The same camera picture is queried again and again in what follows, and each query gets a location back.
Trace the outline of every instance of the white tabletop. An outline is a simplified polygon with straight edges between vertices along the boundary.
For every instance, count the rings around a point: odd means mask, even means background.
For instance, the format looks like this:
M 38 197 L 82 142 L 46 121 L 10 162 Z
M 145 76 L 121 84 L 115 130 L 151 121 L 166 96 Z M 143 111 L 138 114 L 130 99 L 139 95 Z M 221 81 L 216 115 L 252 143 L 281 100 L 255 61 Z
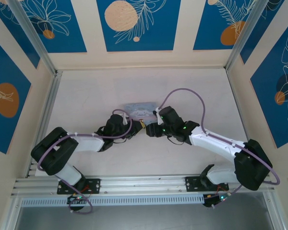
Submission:
M 112 110 L 124 104 L 156 102 L 176 88 L 198 92 L 206 104 L 205 128 L 246 141 L 242 122 L 224 69 L 135 68 L 65 71 L 51 114 L 55 127 L 93 133 L 104 126 Z M 165 106 L 184 120 L 200 123 L 202 104 L 190 92 L 176 92 Z M 105 152 L 74 153 L 69 163 L 84 175 L 171 175 L 200 173 L 209 164 L 229 162 L 200 147 L 176 146 L 166 137 L 150 138 L 145 131 Z M 36 176 L 45 175 L 37 170 Z

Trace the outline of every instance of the cream wall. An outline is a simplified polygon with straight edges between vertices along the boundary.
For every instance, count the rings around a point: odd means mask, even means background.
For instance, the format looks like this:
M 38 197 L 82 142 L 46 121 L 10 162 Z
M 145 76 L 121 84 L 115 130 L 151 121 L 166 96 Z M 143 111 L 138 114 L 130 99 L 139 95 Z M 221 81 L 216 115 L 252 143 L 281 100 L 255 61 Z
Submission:
M 87 53 L 49 54 L 58 69 L 224 66 L 231 49 L 193 51 L 206 0 L 182 0 L 173 51 L 107 53 L 96 0 L 72 0 Z
M 24 177 L 34 145 L 52 75 L 40 62 L 37 69 L 0 20 L 0 45 L 31 82 L 8 154 L 0 152 L 0 222 L 15 179 Z
M 243 65 L 239 57 L 229 70 L 229 78 L 249 137 L 261 143 L 280 176 L 281 184 L 276 190 L 288 217 L 288 144 L 276 148 L 250 81 L 251 76 L 287 27 L 288 0 L 285 0 L 246 64 Z

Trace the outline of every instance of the mounting plate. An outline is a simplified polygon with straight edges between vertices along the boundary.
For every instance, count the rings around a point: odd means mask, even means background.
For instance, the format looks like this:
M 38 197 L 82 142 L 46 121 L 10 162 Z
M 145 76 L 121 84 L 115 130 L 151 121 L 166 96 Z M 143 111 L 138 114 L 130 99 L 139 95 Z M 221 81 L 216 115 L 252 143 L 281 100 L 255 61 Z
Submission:
M 206 188 L 202 185 L 201 179 L 199 176 L 187 176 L 185 177 L 187 192 L 209 192 L 217 191 L 217 185 L 213 185 L 209 188 Z M 219 184 L 225 190 L 229 190 L 228 184 Z
M 82 194 L 99 194 L 100 189 L 100 179 L 86 179 L 85 180 L 84 191 L 80 191 Z M 59 182 L 57 194 L 58 195 L 72 195 L 75 191 L 69 188 L 62 181 Z

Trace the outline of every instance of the perforated metal strip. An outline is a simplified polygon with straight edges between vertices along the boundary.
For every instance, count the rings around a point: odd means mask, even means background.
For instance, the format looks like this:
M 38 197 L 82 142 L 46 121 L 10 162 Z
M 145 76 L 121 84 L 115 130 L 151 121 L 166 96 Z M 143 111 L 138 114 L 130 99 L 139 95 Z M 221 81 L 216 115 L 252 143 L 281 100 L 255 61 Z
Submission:
M 94 196 L 89 198 L 93 206 L 125 206 L 125 205 L 175 205 L 175 204 L 203 204 L 201 194 L 193 195 L 134 195 L 134 196 Z M 24 198 L 22 207 L 65 207 L 67 198 Z M 81 201 L 73 206 L 88 206 Z

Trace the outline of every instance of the black bracket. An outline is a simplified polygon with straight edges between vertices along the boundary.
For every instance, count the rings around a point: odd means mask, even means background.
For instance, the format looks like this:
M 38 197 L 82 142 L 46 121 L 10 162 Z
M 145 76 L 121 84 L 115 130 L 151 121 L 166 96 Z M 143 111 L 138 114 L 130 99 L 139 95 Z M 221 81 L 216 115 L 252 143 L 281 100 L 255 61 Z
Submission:
M 209 187 L 206 187 L 201 183 L 200 176 L 187 176 L 185 178 L 187 192 L 211 192 L 217 191 L 218 185 L 221 186 L 224 190 L 229 190 L 228 184 L 211 184 Z
M 99 194 L 100 190 L 100 179 L 85 179 L 82 194 Z M 58 195 L 72 195 L 76 193 L 74 190 L 69 188 L 62 181 L 59 182 L 57 194 Z

